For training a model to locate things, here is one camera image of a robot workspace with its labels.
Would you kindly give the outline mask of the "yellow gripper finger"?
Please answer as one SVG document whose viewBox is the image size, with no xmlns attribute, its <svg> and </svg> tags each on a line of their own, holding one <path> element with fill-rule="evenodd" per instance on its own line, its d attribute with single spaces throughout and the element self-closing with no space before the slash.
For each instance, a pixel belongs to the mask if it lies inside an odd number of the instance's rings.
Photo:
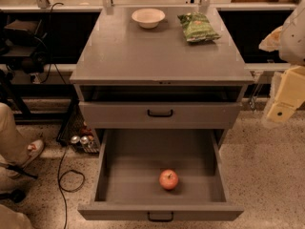
<svg viewBox="0 0 305 229">
<path fill-rule="evenodd" d="M 305 68 L 294 66 L 284 73 L 275 72 L 271 98 L 265 108 L 271 123 L 286 122 L 305 102 Z"/>
<path fill-rule="evenodd" d="M 258 48 L 265 52 L 278 51 L 280 49 L 280 35 L 282 27 L 274 29 L 259 44 Z"/>
</svg>

